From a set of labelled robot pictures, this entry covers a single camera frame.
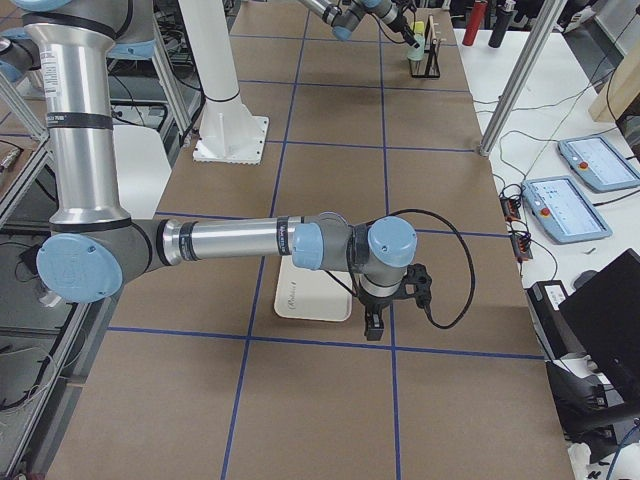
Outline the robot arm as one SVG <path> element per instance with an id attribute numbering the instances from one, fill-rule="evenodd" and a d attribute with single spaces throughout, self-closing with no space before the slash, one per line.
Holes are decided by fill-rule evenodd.
<path id="1" fill-rule="evenodd" d="M 113 123 L 109 59 L 159 52 L 148 1 L 23 1 L 36 47 L 55 162 L 58 208 L 37 253 L 38 274 L 66 301 L 93 303 L 153 270 L 209 258 L 280 255 L 296 267 L 346 272 L 365 308 L 365 335 L 381 338 L 383 313 L 416 297 L 422 267 L 407 221 L 351 225 L 340 215 L 182 222 L 154 214 L 170 176 L 159 135 Z"/>
<path id="2" fill-rule="evenodd" d="M 403 42 L 416 48 L 418 41 L 404 15 L 409 6 L 397 1 L 351 1 L 345 10 L 339 2 L 302 0 L 300 4 L 331 27 L 334 37 L 347 41 L 366 15 L 384 23 L 389 29 L 402 36 Z"/>

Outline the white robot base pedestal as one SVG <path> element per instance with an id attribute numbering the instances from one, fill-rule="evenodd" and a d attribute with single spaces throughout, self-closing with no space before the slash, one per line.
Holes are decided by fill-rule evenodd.
<path id="1" fill-rule="evenodd" d="M 269 119 L 252 115 L 241 98 L 223 3 L 182 0 L 179 6 L 205 98 L 194 159 L 260 163 Z"/>

